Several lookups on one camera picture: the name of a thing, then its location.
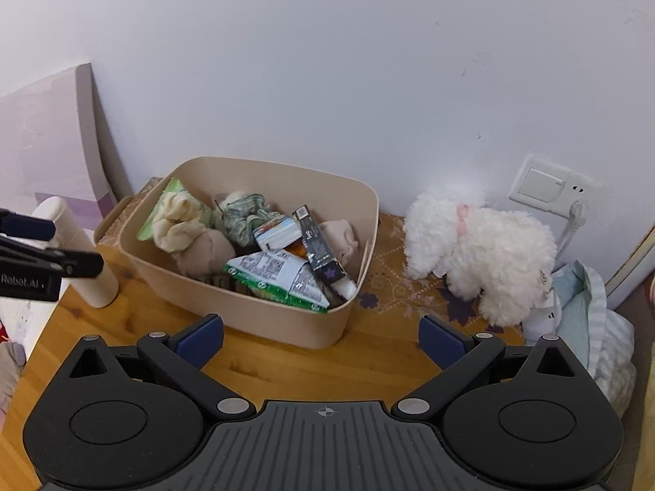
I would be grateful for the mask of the white wall socket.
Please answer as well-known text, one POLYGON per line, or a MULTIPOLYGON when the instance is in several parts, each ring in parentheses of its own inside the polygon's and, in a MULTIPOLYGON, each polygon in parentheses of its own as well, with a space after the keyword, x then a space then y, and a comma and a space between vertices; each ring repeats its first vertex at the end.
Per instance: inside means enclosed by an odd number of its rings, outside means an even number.
POLYGON ((510 200, 568 217, 576 202, 591 204, 603 185, 565 166, 527 155, 508 193, 510 200))

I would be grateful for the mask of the white thermos bottle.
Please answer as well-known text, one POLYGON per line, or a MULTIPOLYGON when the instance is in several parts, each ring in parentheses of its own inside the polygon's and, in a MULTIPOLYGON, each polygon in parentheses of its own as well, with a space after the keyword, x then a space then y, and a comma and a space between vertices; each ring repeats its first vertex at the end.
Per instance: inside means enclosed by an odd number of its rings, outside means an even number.
POLYGON ((33 216, 48 219, 56 227, 48 246, 64 253, 68 265, 64 276, 81 298, 97 309, 111 304, 119 291, 117 278, 87 233, 75 222, 66 200, 59 196, 49 197, 39 204, 33 216))

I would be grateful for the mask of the cartoon tissue pack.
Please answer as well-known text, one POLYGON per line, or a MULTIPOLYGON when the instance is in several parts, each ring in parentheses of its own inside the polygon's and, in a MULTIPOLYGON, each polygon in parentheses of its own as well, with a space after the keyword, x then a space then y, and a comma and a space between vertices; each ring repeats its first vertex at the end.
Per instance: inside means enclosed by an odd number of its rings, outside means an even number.
POLYGON ((301 227, 290 216, 279 215, 253 231, 253 237, 261 250, 283 250, 302 237, 301 227))

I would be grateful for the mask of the pink sock ball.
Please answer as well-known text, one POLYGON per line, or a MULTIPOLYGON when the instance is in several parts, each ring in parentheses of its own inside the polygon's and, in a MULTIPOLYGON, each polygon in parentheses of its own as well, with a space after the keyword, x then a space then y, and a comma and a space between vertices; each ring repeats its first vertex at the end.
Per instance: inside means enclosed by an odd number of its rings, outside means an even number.
POLYGON ((206 279, 222 272, 235 257, 235 249, 222 232, 208 228, 181 252, 173 254, 179 271, 190 278, 206 279))

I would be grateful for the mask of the white fluffy plush dog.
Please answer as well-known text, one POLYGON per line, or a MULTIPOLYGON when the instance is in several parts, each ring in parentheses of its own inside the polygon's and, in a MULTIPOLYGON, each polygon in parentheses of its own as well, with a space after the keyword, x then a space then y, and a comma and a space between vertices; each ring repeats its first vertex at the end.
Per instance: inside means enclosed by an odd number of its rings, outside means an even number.
POLYGON ((425 192, 404 225, 407 276, 435 274, 499 327, 522 324, 551 290, 557 246, 551 229, 521 211, 498 211, 475 197, 425 192))

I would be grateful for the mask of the pink purple sock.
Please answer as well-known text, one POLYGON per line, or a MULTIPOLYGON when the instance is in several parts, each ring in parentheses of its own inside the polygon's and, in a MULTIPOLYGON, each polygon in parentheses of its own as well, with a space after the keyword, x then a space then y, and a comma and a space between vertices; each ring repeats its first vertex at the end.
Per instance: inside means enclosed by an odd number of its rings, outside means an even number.
POLYGON ((343 267, 348 266, 359 250, 359 242, 355 238, 351 224, 345 219, 339 219, 323 222, 320 228, 334 257, 343 267))

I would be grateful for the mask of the white green snack bag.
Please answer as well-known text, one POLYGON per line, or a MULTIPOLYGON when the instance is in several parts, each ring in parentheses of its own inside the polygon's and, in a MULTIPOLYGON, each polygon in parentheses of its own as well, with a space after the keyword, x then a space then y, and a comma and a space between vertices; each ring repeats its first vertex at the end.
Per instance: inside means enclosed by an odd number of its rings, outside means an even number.
POLYGON ((330 307, 309 262, 286 250, 230 259, 223 270, 260 298, 324 314, 330 307))

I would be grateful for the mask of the grey plush toy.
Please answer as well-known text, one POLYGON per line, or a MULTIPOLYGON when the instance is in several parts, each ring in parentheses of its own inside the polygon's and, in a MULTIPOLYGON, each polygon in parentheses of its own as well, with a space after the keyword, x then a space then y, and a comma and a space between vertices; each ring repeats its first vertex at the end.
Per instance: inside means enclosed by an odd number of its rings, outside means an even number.
POLYGON ((5 423, 9 405, 18 386, 27 355, 20 342, 3 341, 0 345, 0 420, 5 423))

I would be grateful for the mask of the light striped clothes pile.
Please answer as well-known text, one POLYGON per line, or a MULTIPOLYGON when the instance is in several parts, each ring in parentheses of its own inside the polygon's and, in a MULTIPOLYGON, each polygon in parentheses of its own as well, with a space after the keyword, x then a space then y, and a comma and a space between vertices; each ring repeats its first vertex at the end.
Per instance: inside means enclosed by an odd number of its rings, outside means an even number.
POLYGON ((607 307, 606 290, 596 270, 567 264, 552 275, 552 288, 522 322, 525 341, 556 335, 580 360, 617 414, 632 399, 636 368, 634 326, 607 307))

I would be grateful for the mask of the cream satin scrunchie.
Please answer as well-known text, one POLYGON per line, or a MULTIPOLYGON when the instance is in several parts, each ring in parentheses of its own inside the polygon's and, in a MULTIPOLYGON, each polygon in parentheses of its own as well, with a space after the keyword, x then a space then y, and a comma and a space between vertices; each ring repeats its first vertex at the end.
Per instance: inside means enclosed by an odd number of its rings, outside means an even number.
POLYGON ((153 242, 169 254, 182 252, 212 225, 210 207, 188 191, 164 192, 151 223, 153 242))

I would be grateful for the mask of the green plaid scrunchie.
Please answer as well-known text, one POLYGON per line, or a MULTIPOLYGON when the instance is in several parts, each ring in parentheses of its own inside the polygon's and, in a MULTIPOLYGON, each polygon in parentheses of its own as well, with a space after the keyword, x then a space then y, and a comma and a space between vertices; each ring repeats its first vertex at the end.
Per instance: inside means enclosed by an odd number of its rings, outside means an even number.
POLYGON ((217 195, 213 204, 214 227, 233 244, 243 248, 256 244, 256 228, 280 216, 259 193, 237 191, 229 195, 217 195))

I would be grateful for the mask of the long black box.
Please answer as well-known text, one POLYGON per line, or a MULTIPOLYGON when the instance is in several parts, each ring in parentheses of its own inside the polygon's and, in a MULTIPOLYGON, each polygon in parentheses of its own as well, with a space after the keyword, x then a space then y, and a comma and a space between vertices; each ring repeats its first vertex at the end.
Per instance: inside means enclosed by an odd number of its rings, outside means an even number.
POLYGON ((299 224, 306 257, 316 277, 326 285, 332 285, 343 278, 345 271, 309 209, 303 205, 292 215, 299 224))

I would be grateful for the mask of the beige plastic storage bin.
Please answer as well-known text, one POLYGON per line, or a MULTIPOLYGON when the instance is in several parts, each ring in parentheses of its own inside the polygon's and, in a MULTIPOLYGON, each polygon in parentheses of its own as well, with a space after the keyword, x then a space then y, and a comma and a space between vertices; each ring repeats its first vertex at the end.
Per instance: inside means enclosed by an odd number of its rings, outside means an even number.
POLYGON ((117 247, 156 295, 193 314, 217 314, 252 335, 309 349, 334 345, 371 263, 379 225, 374 189, 342 176, 240 158, 193 158, 154 186, 126 220, 117 247), (306 256, 239 247, 203 228, 171 255, 139 236, 170 181, 210 211, 239 192, 262 197, 310 235, 306 256))

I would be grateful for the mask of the orange plastic container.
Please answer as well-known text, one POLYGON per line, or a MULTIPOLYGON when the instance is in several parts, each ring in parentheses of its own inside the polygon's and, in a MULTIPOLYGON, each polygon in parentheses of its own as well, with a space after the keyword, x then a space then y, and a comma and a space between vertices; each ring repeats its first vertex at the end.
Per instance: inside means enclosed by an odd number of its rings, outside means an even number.
POLYGON ((301 258, 306 258, 306 249, 301 241, 301 239, 298 239, 296 242, 290 244, 289 246, 285 247, 285 250, 294 256, 298 256, 301 258))

